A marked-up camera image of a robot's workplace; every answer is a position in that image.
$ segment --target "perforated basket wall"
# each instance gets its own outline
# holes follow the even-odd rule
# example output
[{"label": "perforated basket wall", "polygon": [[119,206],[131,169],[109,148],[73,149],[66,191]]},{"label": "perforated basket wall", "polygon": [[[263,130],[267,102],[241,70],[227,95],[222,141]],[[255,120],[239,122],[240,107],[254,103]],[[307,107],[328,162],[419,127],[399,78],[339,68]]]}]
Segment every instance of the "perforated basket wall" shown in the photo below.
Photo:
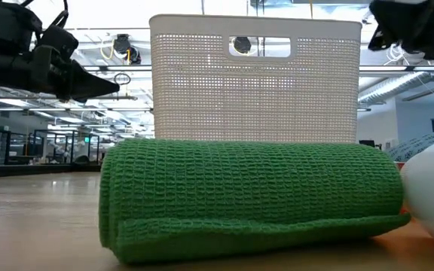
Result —
[{"label": "perforated basket wall", "polygon": [[[158,15],[150,28],[157,138],[355,142],[361,24]],[[233,56],[232,36],[290,38],[291,53]]]}]

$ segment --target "wall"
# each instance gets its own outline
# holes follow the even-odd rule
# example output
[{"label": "wall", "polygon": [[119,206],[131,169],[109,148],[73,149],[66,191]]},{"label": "wall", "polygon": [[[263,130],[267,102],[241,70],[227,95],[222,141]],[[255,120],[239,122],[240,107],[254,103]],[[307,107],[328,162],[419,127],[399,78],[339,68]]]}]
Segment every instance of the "wall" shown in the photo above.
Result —
[{"label": "wall", "polygon": [[9,118],[0,116],[0,126],[9,126],[11,132],[27,134],[35,129],[47,129],[47,120],[36,116],[26,116],[20,112],[8,112]]},{"label": "wall", "polygon": [[395,99],[387,100],[385,105],[373,105],[370,112],[358,112],[357,140],[374,140],[375,144],[396,141],[398,124],[396,121]]},{"label": "wall", "polygon": [[400,142],[433,132],[431,120],[434,119],[434,102],[397,102],[396,114]]}]

